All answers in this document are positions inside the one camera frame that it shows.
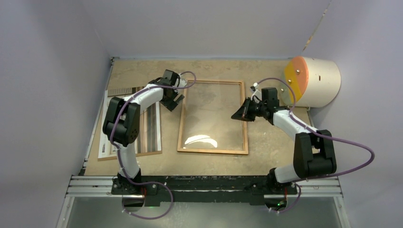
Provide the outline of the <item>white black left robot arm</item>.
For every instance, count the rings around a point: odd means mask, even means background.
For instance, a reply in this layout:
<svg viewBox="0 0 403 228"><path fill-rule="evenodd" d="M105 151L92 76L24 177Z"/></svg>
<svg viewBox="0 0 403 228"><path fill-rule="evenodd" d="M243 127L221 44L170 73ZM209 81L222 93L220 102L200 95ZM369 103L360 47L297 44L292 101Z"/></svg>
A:
<svg viewBox="0 0 403 228"><path fill-rule="evenodd" d="M184 88L187 88L187 82L182 74L167 69L162 77L150 81L138 92L110 100L102 131L117 149L119 171L116 185L123 186L129 194L137 194L142 187L136 154L130 149L141 132L140 115L156 103L173 111L184 99L179 94L179 90Z"/></svg>

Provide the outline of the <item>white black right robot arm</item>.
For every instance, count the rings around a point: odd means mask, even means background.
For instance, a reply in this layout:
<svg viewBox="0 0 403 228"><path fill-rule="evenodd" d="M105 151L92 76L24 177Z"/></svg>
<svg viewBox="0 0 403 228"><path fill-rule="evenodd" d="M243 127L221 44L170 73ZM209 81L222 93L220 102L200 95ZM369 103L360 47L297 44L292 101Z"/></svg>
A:
<svg viewBox="0 0 403 228"><path fill-rule="evenodd" d="M291 114L286 106L279 104L276 88L256 90L231 116L233 120L244 122L253 122L256 117L263 117L294 141L292 163L272 168L267 175L267 188L270 192L279 193L300 179L335 173L337 164L334 144L329 139L331 133L328 130L308 129L299 125L300 119Z"/></svg>

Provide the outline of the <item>glossy photo print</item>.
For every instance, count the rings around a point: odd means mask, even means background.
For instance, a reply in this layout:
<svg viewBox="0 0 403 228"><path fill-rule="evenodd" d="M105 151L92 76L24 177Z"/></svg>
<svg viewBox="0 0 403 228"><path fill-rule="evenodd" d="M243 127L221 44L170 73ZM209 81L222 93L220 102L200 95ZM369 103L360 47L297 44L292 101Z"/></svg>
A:
<svg viewBox="0 0 403 228"><path fill-rule="evenodd" d="M106 117L109 102L113 97L123 98L130 96L143 89L140 87L117 88L106 90L104 93L104 101L102 108L102 124ZM140 134L138 135L134 146L134 152L154 152L162 151L162 138L161 138L161 111L160 104L155 103L143 111L140 115ZM104 133L100 134L99 152L115 152L116 148L113 147Z"/></svg>

